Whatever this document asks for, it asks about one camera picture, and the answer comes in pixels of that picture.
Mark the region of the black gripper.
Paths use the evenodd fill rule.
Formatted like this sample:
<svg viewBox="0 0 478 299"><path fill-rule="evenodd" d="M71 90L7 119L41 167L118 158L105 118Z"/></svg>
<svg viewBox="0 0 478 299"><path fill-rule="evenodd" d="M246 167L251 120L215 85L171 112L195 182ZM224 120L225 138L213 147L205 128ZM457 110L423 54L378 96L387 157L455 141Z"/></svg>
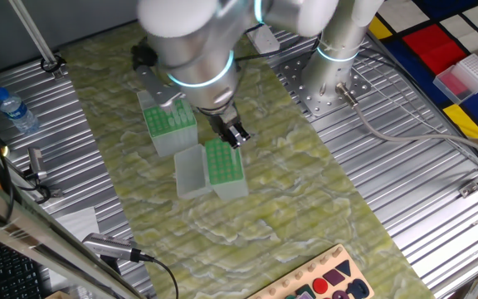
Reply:
<svg viewBox="0 0 478 299"><path fill-rule="evenodd" d="M236 149L247 142L251 136L243 128L240 115L234 105L222 107L218 110L204 110L212 129L219 135L224 135L225 141Z"/></svg>

